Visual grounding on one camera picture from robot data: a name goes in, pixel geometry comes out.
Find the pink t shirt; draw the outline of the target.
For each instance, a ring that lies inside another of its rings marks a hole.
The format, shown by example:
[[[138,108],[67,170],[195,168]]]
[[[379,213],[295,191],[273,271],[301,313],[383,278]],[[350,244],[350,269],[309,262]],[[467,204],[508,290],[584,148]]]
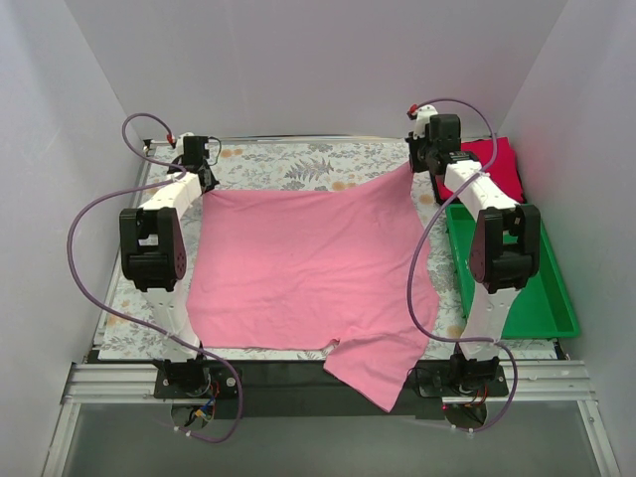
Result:
[[[205,195],[187,299],[203,345],[326,350],[328,373],[393,409],[439,305],[412,182],[400,165],[342,192]]]

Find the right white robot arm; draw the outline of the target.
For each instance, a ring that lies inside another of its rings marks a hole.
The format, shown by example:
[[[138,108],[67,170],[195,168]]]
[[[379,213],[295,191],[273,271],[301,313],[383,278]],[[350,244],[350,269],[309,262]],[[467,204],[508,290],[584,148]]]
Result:
[[[463,334],[454,343],[449,370],[433,380],[462,395],[485,393],[497,378],[501,337],[511,307],[540,267],[541,215],[522,205],[491,179],[485,165],[461,148],[461,122],[430,104],[416,105],[408,117],[414,130],[406,142],[414,173],[442,179],[451,198],[471,214],[475,230],[468,269],[474,296]]]

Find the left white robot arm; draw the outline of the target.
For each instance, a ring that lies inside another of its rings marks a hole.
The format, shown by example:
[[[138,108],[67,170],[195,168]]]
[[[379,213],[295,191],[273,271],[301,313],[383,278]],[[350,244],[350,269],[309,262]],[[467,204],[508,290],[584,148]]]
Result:
[[[185,133],[176,140],[177,156],[153,196],[119,215],[121,268],[149,304],[155,324],[168,335],[165,357],[155,362],[168,389],[190,398],[203,396],[212,383],[203,365],[201,341],[186,309],[184,277],[188,256],[181,219],[193,203],[218,185],[208,160],[210,138]]]

